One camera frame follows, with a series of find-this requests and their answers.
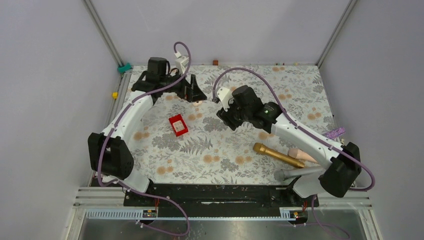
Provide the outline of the pink earbud charging case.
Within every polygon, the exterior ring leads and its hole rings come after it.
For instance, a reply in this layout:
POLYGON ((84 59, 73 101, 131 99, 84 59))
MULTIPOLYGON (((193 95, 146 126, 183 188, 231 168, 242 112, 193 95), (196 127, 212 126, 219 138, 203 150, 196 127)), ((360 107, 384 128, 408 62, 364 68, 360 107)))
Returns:
POLYGON ((200 106, 202 103, 203 103, 202 101, 197 101, 197 102, 194 102, 193 105, 197 107, 197 106, 200 106))

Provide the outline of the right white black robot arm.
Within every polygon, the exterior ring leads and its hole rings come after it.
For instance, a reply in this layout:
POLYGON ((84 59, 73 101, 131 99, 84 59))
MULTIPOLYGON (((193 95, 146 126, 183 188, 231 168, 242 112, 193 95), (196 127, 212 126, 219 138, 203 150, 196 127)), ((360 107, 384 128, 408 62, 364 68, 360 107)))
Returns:
POLYGON ((355 144, 343 146, 318 134, 293 120, 277 103, 263 103, 247 85, 234 91, 221 87, 216 92, 215 101, 222 104, 216 115, 233 131, 244 122, 251 123, 257 129, 286 138, 322 167, 315 173, 303 173, 291 182, 292 189, 287 191, 286 198, 293 206, 301 205, 309 196, 324 192, 342 198, 361 173, 359 164, 350 159, 359 150, 355 144))

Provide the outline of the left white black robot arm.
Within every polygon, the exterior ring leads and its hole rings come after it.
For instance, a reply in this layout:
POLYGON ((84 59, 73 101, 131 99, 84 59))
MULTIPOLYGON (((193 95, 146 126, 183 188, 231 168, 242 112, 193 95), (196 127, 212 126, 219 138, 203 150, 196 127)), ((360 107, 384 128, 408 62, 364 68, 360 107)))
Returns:
POLYGON ((191 58, 179 53, 175 56, 175 67, 163 57, 151 57, 146 70, 132 85, 122 109, 102 132, 91 133, 87 140, 90 166, 100 178, 101 186, 120 183, 136 191, 136 199, 144 206, 154 202, 155 192, 148 187, 150 179, 135 169, 134 157, 127 146, 138 124, 164 93, 175 93, 189 103, 207 99, 194 74, 186 79, 191 58))

